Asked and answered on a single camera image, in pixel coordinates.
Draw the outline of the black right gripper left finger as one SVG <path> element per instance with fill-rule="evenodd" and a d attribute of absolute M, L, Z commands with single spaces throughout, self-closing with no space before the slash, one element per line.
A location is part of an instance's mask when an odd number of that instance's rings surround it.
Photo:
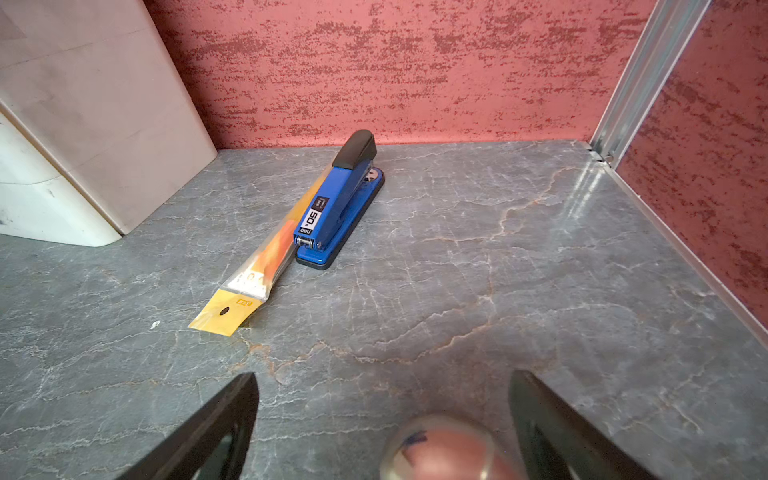
<path fill-rule="evenodd" d="M 238 479 L 259 406 L 256 376 L 236 376 L 122 479 Z"/>

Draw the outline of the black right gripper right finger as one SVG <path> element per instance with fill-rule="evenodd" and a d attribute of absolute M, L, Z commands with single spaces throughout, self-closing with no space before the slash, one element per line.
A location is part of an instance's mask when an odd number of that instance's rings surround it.
<path fill-rule="evenodd" d="M 508 402 L 530 479 L 653 479 L 528 370 L 511 375 Z"/>

